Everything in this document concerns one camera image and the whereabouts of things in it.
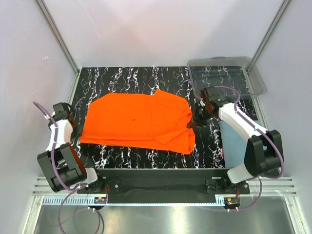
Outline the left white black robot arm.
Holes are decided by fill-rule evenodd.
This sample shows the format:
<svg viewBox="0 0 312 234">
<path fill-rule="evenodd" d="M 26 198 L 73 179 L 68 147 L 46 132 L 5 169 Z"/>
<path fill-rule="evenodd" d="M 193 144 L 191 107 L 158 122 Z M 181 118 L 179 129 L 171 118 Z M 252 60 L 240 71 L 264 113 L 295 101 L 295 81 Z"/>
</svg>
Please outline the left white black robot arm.
<svg viewBox="0 0 312 234">
<path fill-rule="evenodd" d="M 71 145 L 72 136 L 77 133 L 74 111 L 69 103 L 53 105 L 49 113 L 37 102 L 33 104 L 49 121 L 50 141 L 43 153 L 37 156 L 38 164 L 53 192 L 83 190 L 85 193 L 106 193 L 109 186 L 94 168 L 85 168 Z"/>
</svg>

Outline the orange t shirt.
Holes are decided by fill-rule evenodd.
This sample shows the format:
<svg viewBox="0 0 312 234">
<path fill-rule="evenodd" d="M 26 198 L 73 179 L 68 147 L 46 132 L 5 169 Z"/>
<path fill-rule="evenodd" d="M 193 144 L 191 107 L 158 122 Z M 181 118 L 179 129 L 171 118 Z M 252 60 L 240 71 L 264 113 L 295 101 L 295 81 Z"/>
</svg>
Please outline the orange t shirt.
<svg viewBox="0 0 312 234">
<path fill-rule="evenodd" d="M 89 106 L 81 143 L 137 147 L 188 155 L 195 134 L 188 101 L 156 90 L 153 95 L 109 93 Z"/>
</svg>

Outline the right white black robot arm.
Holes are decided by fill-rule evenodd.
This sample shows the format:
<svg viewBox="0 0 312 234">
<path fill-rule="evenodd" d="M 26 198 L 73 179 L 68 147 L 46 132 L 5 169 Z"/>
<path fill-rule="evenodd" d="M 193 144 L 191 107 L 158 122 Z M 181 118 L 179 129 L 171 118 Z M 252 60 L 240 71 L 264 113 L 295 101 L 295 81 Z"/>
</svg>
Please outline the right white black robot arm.
<svg viewBox="0 0 312 234">
<path fill-rule="evenodd" d="M 193 117 L 188 128 L 200 128 L 212 117 L 229 124 L 247 143 L 244 160 L 238 166 L 227 171 L 215 185 L 208 188 L 233 193 L 248 180 L 264 176 L 267 172 L 280 169 L 279 178 L 284 173 L 282 137 L 277 130 L 260 126 L 253 121 L 237 104 L 241 94 L 236 91 L 236 98 L 222 97 L 220 86 L 204 88 L 200 91 L 199 101 L 195 105 Z"/>
</svg>

